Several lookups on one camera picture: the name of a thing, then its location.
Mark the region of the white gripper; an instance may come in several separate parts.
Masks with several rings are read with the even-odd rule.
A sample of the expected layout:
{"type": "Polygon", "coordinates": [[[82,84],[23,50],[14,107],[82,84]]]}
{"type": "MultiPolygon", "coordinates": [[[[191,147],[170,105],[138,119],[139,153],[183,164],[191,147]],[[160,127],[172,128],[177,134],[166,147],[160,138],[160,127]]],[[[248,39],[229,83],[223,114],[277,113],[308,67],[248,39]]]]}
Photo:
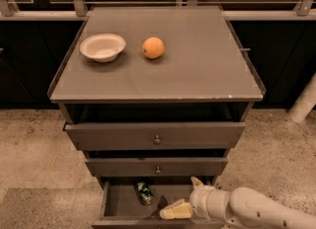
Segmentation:
{"type": "Polygon", "coordinates": [[[204,185],[197,177],[191,177],[191,181],[194,190],[190,195],[190,203],[184,199],[179,199],[173,204],[167,205],[159,212],[162,219],[189,219],[193,216],[193,212],[197,217],[210,218],[207,201],[210,193],[215,191],[215,188],[204,185]]]}

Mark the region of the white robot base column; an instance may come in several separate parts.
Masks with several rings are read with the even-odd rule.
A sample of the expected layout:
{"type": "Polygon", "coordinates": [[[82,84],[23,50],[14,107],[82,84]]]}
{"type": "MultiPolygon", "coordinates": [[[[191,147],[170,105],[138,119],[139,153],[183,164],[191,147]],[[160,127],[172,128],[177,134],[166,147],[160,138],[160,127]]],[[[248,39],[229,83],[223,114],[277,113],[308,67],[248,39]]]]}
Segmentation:
{"type": "Polygon", "coordinates": [[[316,106],[316,73],[310,79],[294,105],[288,112],[289,117],[297,123],[303,122],[316,106]]]}

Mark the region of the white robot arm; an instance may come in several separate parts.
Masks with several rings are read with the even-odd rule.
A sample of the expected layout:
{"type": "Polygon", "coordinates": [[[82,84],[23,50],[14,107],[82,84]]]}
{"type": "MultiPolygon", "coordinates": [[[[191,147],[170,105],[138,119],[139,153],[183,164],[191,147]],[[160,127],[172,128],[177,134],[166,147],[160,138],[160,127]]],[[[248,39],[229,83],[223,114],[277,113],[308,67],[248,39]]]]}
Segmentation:
{"type": "Polygon", "coordinates": [[[193,215],[221,221],[234,229],[316,229],[316,216],[284,206],[253,189],[223,191],[191,177],[190,201],[184,199],[163,208],[164,220],[190,219],[193,215]]]}

